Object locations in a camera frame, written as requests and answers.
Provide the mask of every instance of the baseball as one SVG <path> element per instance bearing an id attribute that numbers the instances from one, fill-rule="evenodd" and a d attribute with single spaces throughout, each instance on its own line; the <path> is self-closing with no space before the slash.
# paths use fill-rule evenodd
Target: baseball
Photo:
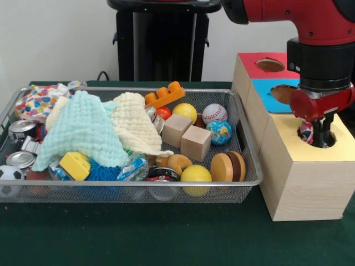
<path id="1" fill-rule="evenodd" d="M 222 105 L 210 104 L 204 109 L 202 113 L 202 119 L 207 125 L 214 120 L 227 120 L 228 113 Z"/>

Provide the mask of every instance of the toy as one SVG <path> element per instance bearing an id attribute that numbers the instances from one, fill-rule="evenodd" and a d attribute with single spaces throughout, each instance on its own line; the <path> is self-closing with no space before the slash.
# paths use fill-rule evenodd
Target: toy
<path id="1" fill-rule="evenodd" d="M 194 123 L 194 126 L 197 126 L 197 127 L 200 127 L 202 129 L 205 129 L 206 128 L 206 125 L 202 119 L 202 115 L 201 114 L 198 114 L 197 115 L 197 119 L 196 119 L 196 122 Z"/>
<path id="2" fill-rule="evenodd" d="M 160 115 L 163 119 L 167 120 L 170 116 L 171 116 L 171 111 L 169 108 L 167 108 L 166 106 L 163 106 L 161 108 L 158 108 L 155 111 L 156 115 Z"/>
<path id="3" fill-rule="evenodd" d="M 202 112 L 202 119 L 207 125 L 214 120 L 227 120 L 228 113 L 226 109 L 220 104 L 210 104 Z"/>
<path id="4" fill-rule="evenodd" d="M 168 160 L 170 157 L 157 157 L 155 162 L 157 167 L 167 167 L 168 166 Z"/>
<path id="5" fill-rule="evenodd" d="M 236 151 L 216 154 L 211 161 L 211 175 L 214 182 L 244 181 L 245 172 L 245 161 Z"/>
<path id="6" fill-rule="evenodd" d="M 191 165 L 181 174 L 181 182 L 211 182 L 210 172 L 201 165 Z M 184 192 L 193 197 L 202 197 L 206 195 L 209 187 L 184 187 Z"/>
<path id="7" fill-rule="evenodd" d="M 214 120 L 207 125 L 206 130 L 212 132 L 211 143 L 215 146 L 226 144 L 232 137 L 232 127 L 227 121 Z"/>
<path id="8" fill-rule="evenodd" d="M 178 104 L 173 109 L 173 114 L 181 115 L 192 120 L 194 124 L 197 120 L 196 109 L 191 104 Z"/>
<path id="9" fill-rule="evenodd" d="M 34 172 L 31 169 L 28 171 L 26 180 L 48 180 L 49 172 L 48 170 L 44 170 L 43 172 Z M 36 196 L 44 197 L 49 193 L 48 186 L 27 186 L 27 188 Z"/>
<path id="10" fill-rule="evenodd" d="M 181 137 L 181 154 L 202 162 L 211 147 L 212 132 L 197 126 L 190 126 Z"/>
<path id="11" fill-rule="evenodd" d="M 2 165 L 0 166 L 0 180 L 24 180 L 24 174 L 17 166 Z M 0 186 L 0 197 L 15 197 L 21 188 L 22 186 Z"/>
<path id="12" fill-rule="evenodd" d="M 83 181 L 90 174 L 89 159 L 80 152 L 67 152 L 59 165 L 76 181 Z"/>
<path id="13" fill-rule="evenodd" d="M 174 154 L 168 160 L 167 168 L 173 169 L 179 176 L 182 171 L 191 166 L 192 162 L 184 155 Z"/>
<path id="14" fill-rule="evenodd" d="M 170 83 L 168 87 L 170 92 L 166 87 L 157 90 L 156 94 L 158 97 L 156 97 L 155 93 L 148 93 L 144 97 L 146 103 L 145 108 L 154 106 L 158 109 L 186 95 L 184 88 L 182 88 L 177 81 Z"/>
<path id="15" fill-rule="evenodd" d="M 191 125 L 191 119 L 181 115 L 172 114 L 172 116 L 167 119 L 163 129 L 163 142 L 176 148 L 180 148 L 181 137 Z"/>
<path id="16" fill-rule="evenodd" d="M 116 181 L 118 174 L 121 172 L 121 168 L 118 166 L 104 167 L 93 159 L 90 159 L 89 165 L 91 165 L 91 168 L 88 177 L 85 179 L 86 181 Z"/>

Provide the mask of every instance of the white wall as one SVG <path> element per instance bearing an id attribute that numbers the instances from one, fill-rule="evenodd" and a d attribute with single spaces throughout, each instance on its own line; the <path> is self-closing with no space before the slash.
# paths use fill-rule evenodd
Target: white wall
<path id="1" fill-rule="evenodd" d="M 203 80 L 231 81 L 237 52 L 285 51 L 291 23 L 248 26 L 209 15 Z M 0 0 L 0 109 L 31 80 L 118 78 L 115 10 L 106 0 Z"/>

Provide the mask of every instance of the plastic bag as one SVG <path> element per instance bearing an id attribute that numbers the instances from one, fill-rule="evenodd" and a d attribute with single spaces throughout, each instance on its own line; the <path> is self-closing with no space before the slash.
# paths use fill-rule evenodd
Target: plastic bag
<path id="1" fill-rule="evenodd" d="M 144 154 L 133 152 L 125 161 L 118 181 L 142 181 L 149 173 L 148 160 Z"/>

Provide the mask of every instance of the soccer ball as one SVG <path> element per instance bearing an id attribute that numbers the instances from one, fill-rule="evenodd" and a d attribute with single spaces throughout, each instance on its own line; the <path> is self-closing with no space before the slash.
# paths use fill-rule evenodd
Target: soccer ball
<path id="1" fill-rule="evenodd" d="M 24 174 L 17 166 L 0 166 L 0 180 L 24 180 Z M 22 186 L 0 186 L 0 198 L 15 197 Z"/>

